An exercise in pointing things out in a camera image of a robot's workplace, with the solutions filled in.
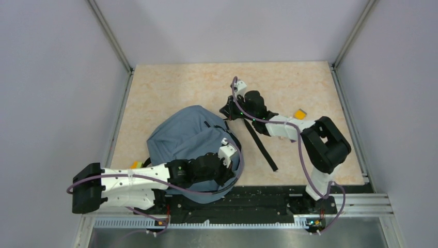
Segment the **blue grey backpack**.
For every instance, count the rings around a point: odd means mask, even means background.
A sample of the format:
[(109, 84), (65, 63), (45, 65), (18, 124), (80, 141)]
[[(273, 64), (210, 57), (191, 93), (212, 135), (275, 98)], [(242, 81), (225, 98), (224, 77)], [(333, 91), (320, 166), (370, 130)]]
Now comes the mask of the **blue grey backpack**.
[[(237, 149), (232, 157), (236, 176), (224, 186), (213, 180), (192, 183), (188, 175), (190, 160), (218, 153), (223, 138)], [(167, 166), (170, 174), (167, 193), (181, 194), (200, 204), (215, 202), (229, 193), (245, 166), (242, 146), (227, 122), (200, 105), (186, 107), (170, 116), (153, 131), (146, 144), (149, 158), (143, 166)]]

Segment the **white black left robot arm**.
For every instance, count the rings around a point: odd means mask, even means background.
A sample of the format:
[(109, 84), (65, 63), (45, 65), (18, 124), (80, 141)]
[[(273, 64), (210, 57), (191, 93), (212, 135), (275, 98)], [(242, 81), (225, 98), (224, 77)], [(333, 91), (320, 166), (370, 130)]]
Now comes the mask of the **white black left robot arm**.
[(165, 209), (165, 195), (182, 195), (199, 204), (219, 200), (237, 183), (243, 167), (244, 160), (236, 153), (211, 152), (135, 169), (91, 163), (73, 177), (67, 192), (75, 214), (109, 207), (149, 209), (157, 214)]

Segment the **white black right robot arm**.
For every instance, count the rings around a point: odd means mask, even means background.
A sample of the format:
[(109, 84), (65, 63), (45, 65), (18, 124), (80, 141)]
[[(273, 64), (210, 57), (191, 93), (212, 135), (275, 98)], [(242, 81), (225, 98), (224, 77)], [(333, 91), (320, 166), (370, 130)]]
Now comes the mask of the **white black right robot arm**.
[(316, 121), (299, 120), (269, 111), (264, 98), (256, 90), (244, 96), (232, 95), (220, 109), (229, 120), (247, 119), (252, 136), (258, 133), (266, 136), (284, 137), (298, 143), (300, 162), (304, 162), (303, 151), (314, 166), (311, 173), (303, 169), (307, 178), (306, 195), (303, 207), (310, 213), (318, 212), (324, 205), (334, 185), (332, 173), (351, 153), (350, 143), (333, 121), (322, 116)]

